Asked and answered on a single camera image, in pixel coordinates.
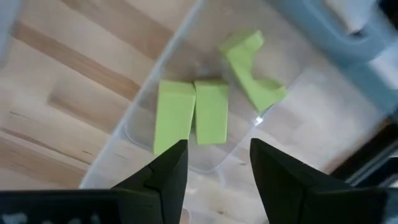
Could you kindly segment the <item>clear plastic bin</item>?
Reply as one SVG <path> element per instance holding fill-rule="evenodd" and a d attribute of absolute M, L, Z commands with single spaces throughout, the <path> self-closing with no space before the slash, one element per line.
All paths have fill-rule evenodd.
<path fill-rule="evenodd" d="M 260 30 L 257 79 L 286 87 L 258 112 L 218 46 L 239 30 Z M 249 158 L 259 138 L 323 172 L 332 172 L 376 131 L 382 113 L 284 18 L 262 0 L 197 0 L 120 119 L 81 186 L 116 185 L 153 159 L 157 88 L 162 79 L 223 79 L 229 85 L 228 139 L 199 146 L 189 139 L 184 207 L 190 224 L 266 224 Z"/>

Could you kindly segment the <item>green arch block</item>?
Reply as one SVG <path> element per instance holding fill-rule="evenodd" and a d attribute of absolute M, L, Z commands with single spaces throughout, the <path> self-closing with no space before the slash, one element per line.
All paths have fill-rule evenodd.
<path fill-rule="evenodd" d="M 218 50 L 228 61 L 243 92 L 257 112 L 263 112 L 283 100 L 287 94 L 285 86 L 270 79 L 256 79 L 252 74 L 254 57 L 264 44 L 261 30 L 241 30 L 222 42 Z"/>

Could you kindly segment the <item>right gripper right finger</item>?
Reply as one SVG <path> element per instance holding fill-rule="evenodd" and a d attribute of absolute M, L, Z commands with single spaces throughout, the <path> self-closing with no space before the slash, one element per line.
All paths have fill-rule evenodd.
<path fill-rule="evenodd" d="M 354 188 L 258 139 L 252 172 L 270 224 L 385 224 L 387 191 Z"/>

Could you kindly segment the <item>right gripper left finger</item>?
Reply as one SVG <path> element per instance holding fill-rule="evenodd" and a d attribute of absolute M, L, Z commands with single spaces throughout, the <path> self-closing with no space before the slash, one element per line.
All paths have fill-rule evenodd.
<path fill-rule="evenodd" d="M 188 143 L 110 189 L 0 191 L 0 224 L 179 224 Z"/>

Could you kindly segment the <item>black table frame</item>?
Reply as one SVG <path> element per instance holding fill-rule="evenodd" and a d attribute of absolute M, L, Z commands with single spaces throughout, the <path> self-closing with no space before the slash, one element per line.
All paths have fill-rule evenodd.
<path fill-rule="evenodd" d="M 381 129 L 330 175 L 354 187 L 389 187 L 398 181 L 398 125 Z"/>

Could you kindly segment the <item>green rectangular block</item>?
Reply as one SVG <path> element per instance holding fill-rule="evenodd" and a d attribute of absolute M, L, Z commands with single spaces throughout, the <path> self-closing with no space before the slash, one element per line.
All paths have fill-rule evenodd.
<path fill-rule="evenodd" d="M 196 91 L 192 83 L 160 81 L 154 134 L 156 156 L 179 140 L 189 139 L 195 100 Z"/>
<path fill-rule="evenodd" d="M 228 132 L 229 85 L 222 80 L 197 80 L 194 86 L 197 144 L 224 144 Z"/>

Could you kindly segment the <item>grey plastic bin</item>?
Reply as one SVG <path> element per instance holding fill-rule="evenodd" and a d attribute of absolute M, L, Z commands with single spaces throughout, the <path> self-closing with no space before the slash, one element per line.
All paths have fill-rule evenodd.
<path fill-rule="evenodd" d="M 269 4 L 380 110 L 393 111 L 398 107 L 398 94 L 389 89 L 370 64 L 398 38 L 380 9 L 373 9 L 364 27 L 354 35 L 344 31 L 323 0 L 269 0 Z"/>

